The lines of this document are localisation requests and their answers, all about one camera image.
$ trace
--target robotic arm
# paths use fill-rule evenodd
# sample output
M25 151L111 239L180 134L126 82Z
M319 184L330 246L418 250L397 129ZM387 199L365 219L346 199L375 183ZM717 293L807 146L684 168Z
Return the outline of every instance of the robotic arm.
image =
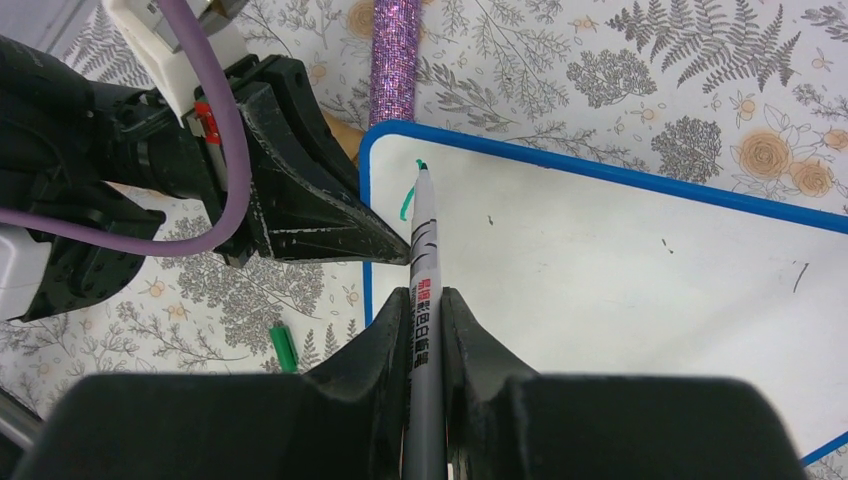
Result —
M245 2L189 3L213 47L225 58L240 55L232 42L243 41L229 18ZM136 205L106 183L113 182L201 200L212 224L220 218L226 163L214 118L185 55L167 41L167 24L133 5L107 2L160 87L154 90L88 81L56 58L0 37L0 207L152 239L165 215ZM247 215L215 252L235 268L254 253L288 262L406 263L407 243L359 201L356 167L333 138L303 64L243 55L225 73L253 182ZM0 321L99 303L126 286L143 261L0 224Z

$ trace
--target red clip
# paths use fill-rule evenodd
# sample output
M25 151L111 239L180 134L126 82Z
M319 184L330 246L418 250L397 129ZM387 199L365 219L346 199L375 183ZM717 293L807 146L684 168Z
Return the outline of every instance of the red clip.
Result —
M194 111L197 112L197 118L200 120L200 124L203 125L203 133L206 134L206 143L221 145L218 124L215 122L215 117L212 116L212 109L209 108L209 104L194 102Z

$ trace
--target white robot part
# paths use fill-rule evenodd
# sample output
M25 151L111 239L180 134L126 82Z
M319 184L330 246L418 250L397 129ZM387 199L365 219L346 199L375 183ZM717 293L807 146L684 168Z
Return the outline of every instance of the white robot part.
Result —
M149 18L139 15L139 5L143 9L157 8L156 2L150 0L103 0L103 7L115 27L147 70L168 106L177 115L180 125L185 127L182 125L182 117L194 109L194 90L200 85L200 81L185 52L173 51L172 45L154 31L157 24L151 26ZM195 10L198 17L202 15L199 7ZM248 54L247 44L232 22L211 33L209 44L224 68Z
M41 286L50 248L24 228L0 224L0 321L27 312Z

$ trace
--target black robotic claw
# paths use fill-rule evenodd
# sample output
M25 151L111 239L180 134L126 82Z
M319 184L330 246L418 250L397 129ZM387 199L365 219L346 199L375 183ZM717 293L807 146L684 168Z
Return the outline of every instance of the black robotic claw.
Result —
M456 290L441 312L456 479L805 478L748 385L538 374ZM396 479L410 321L399 288L373 325L302 376L86 377L14 478Z
M299 60L249 55L226 70L253 170L248 214L215 251L289 262L403 264L409 247L359 201L359 176L330 133ZM201 200L211 223L226 204L214 117L196 92L180 122L156 90L90 82L58 59L0 37L0 207L151 239L165 220L105 182ZM52 244L31 321L102 302L144 258L31 231Z

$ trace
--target floral pattern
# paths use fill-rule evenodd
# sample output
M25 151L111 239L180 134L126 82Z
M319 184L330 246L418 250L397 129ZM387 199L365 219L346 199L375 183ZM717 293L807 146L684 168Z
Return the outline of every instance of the floral pattern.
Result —
M848 212L848 42L837 0L426 0L416 120L774 201ZM372 0L251 0L249 48L304 61L321 106L367 127ZM149 79L98 8L64 60L91 79ZM121 188L207 228L200 205ZM98 371L278 372L283 320L300 368L363 326L357 264L242 270L214 255L148 259L118 296L0 326L0 385L46 415ZM843 450L811 478L843 478Z

